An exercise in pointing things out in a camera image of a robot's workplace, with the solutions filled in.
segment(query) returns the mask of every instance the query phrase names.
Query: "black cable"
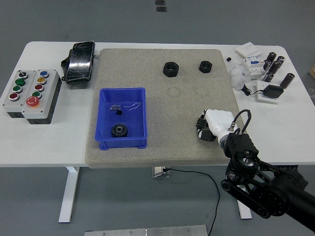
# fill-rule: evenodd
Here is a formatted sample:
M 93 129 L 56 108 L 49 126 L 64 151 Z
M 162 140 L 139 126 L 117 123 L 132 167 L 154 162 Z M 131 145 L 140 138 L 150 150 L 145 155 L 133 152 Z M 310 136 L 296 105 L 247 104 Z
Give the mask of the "black cable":
M 245 85 L 242 88 L 242 91 L 245 93 L 246 96 L 249 96 L 251 94 L 251 90 L 247 88 Z
M 214 217 L 214 219 L 213 219 L 210 232 L 208 233 L 208 236 L 209 236 L 209 235 L 211 234 L 211 232 L 212 232 L 212 228 L 213 228 L 213 225 L 214 225 L 215 220 L 216 220 L 216 217 L 217 217 L 218 206 L 219 206 L 219 202 L 220 202 L 220 198 L 221 198 L 220 191 L 219 191 L 219 188 L 218 188 L 218 186 L 217 186 L 216 181 L 211 177 L 211 175 L 206 174 L 206 173 L 202 173 L 202 172 L 198 172 L 198 171 L 182 171 L 182 170 L 176 170 L 176 169 L 172 169 L 172 168 L 164 168 L 164 169 L 163 169 L 164 172 L 170 171 L 170 170 L 172 170 L 172 171 L 178 171 L 178 172 L 197 173 L 197 174 L 206 175 L 206 176 L 210 177 L 210 178 L 212 179 L 212 181 L 215 183 L 216 188 L 217 188 L 217 191 L 218 191 L 219 198 L 218 198 L 218 202 L 217 202 L 217 206 L 216 206 L 215 217 Z
M 253 93 L 251 93 L 250 95 L 253 95 L 253 94 L 255 94 L 255 93 L 257 93 L 257 92 L 263 92 L 264 90 L 257 90 L 256 92 L 253 92 Z
M 252 93 L 252 91 L 249 88 L 247 88 L 245 85 L 243 86 L 241 90 L 245 93 L 246 96 L 253 95 L 257 92 L 263 92 L 263 90 L 257 90 L 256 92 Z
M 234 121 L 233 121 L 233 123 L 235 123 L 236 120 L 237 120 L 237 118 L 238 118 L 238 117 L 241 115 L 241 113 L 243 113 L 243 112 L 247 112 L 248 118 L 247 118 L 247 121 L 246 121 L 246 123 L 245 123 L 243 129 L 242 129 L 242 134 L 245 132 L 245 130 L 246 130 L 246 128 L 247 128 L 247 126 L 248 126 L 248 124 L 249 124 L 251 118 L 252 118 L 251 111 L 248 110 L 248 109 L 241 110 L 241 111 L 236 115 L 236 117 L 234 118 Z

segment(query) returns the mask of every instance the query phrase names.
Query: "gray floor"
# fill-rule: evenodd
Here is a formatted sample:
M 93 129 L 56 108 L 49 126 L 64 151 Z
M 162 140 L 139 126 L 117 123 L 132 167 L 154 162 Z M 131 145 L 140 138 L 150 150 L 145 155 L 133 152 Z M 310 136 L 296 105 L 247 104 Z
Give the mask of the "gray floor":
M 315 1 L 165 2 L 167 13 L 157 13 L 154 0 L 0 0 L 0 92 L 28 42 L 87 40 L 280 45 L 306 89 L 315 89 L 308 74 L 315 63 Z M 314 166 L 299 168 L 310 182 L 306 190 L 315 195 Z M 225 173 L 225 167 L 181 169 L 207 172 L 217 183 Z M 59 224 L 66 168 L 0 168 L 0 235 L 82 236 L 87 230 L 199 224 L 210 228 L 217 200 L 210 179 L 175 172 L 165 180 L 150 176 L 149 168 L 81 168 L 71 223 Z M 253 220 L 240 220 L 236 201 L 220 191 L 213 235 L 314 235 L 286 215 L 264 220 L 253 214 Z

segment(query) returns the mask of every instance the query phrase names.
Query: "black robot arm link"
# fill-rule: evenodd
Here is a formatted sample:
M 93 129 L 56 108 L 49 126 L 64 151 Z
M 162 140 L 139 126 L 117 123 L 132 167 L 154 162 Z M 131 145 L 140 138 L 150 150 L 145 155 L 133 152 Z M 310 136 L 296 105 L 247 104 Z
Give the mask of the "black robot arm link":
M 226 179 L 221 182 L 227 193 L 263 218 L 286 213 L 315 232 L 315 197 L 304 191 L 308 182 L 296 166 L 278 167 L 260 161 L 248 134 L 230 133 L 224 153 L 231 158 Z

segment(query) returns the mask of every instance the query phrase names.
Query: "black gear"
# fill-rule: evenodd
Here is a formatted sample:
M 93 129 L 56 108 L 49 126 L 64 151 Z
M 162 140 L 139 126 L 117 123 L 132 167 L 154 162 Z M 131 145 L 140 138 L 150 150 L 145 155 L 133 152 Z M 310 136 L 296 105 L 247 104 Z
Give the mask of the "black gear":
M 112 127 L 112 135 L 114 138 L 126 137 L 128 134 L 128 128 L 125 124 L 115 124 Z

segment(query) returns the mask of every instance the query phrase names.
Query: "blue plastic bin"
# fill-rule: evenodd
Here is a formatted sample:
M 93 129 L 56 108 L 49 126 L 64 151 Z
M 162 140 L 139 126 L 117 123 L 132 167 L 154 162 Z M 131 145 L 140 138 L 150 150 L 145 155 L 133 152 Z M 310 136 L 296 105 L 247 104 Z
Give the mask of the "blue plastic bin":
M 122 115 L 111 110 L 120 106 Z M 126 137 L 113 138 L 111 129 L 117 123 L 128 128 Z M 146 96 L 144 88 L 102 88 L 99 104 L 95 140 L 100 150 L 109 148 L 146 148 L 147 146 Z

